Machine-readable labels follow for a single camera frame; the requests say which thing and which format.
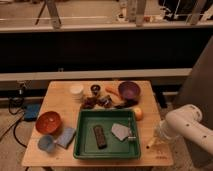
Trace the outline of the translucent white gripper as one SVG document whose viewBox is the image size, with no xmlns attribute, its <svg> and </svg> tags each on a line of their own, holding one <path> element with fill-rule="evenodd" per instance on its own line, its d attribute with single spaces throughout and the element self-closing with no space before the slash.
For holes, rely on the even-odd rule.
<svg viewBox="0 0 213 171">
<path fill-rule="evenodd" d="M 154 135 L 164 142 L 169 142 L 172 139 L 169 126 L 165 120 L 161 120 L 155 126 Z"/>
</svg>

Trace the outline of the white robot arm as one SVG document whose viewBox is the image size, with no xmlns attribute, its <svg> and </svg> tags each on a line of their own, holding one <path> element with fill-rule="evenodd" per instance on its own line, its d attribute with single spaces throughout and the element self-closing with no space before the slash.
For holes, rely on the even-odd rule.
<svg viewBox="0 0 213 171">
<path fill-rule="evenodd" d="M 168 112 L 154 129 L 154 136 L 162 141 L 171 141 L 178 135 L 194 142 L 213 155 L 213 130 L 201 124 L 202 112 L 187 104 Z"/>
</svg>

